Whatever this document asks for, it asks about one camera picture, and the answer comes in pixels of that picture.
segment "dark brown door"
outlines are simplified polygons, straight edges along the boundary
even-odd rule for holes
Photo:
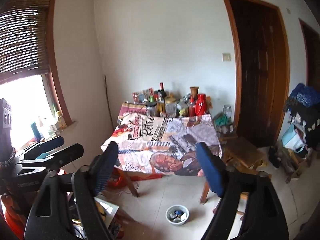
[[[320,38],[319,34],[300,21],[307,54],[307,85],[320,92]]]
[[[238,30],[242,90],[237,133],[257,147],[273,144],[270,131],[275,91],[273,20],[276,11],[245,0],[230,0]]]

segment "wooden window frame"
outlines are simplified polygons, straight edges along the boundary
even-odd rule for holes
[[[66,125],[72,124],[72,120],[67,109],[66,102],[63,97],[59,75],[56,64],[56,57],[54,52],[54,40],[53,40],[53,19],[54,19],[54,5],[55,0],[50,0],[48,8],[48,18],[47,18],[47,32],[46,32],[46,48],[48,54],[48,64],[50,66],[50,72],[45,74],[50,87],[50,93],[52,100],[57,106],[58,110],[61,111]]]

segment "light blue bag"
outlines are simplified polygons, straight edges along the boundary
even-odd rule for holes
[[[296,127],[294,123],[290,124],[287,131],[285,131],[284,135],[282,136],[282,144],[285,148],[291,149],[296,153],[301,152],[306,145],[300,138],[300,135],[295,131]]]

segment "tiled floor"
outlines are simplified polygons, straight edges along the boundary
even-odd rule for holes
[[[300,179],[289,184],[285,183],[286,176],[282,169],[276,170],[270,164],[262,170],[272,174],[272,183],[284,210],[290,239],[293,239],[320,199],[320,160],[314,160]],[[204,177],[164,176],[162,179],[139,182],[138,198],[125,192],[120,196],[119,192],[108,194],[111,202],[121,206],[138,222],[126,226],[123,239],[201,239],[213,217],[212,210],[219,202],[217,195],[210,191],[207,203],[199,204],[203,185]],[[173,204],[182,204],[190,211],[188,221],[181,227],[172,226],[165,219],[165,211]],[[238,210],[244,209],[245,202],[240,200]],[[240,217],[236,215],[229,239],[237,236],[241,226]]]

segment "brown vase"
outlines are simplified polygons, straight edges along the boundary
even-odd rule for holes
[[[190,90],[191,90],[191,96],[197,100],[198,99],[198,90],[199,90],[199,87],[190,87]]]

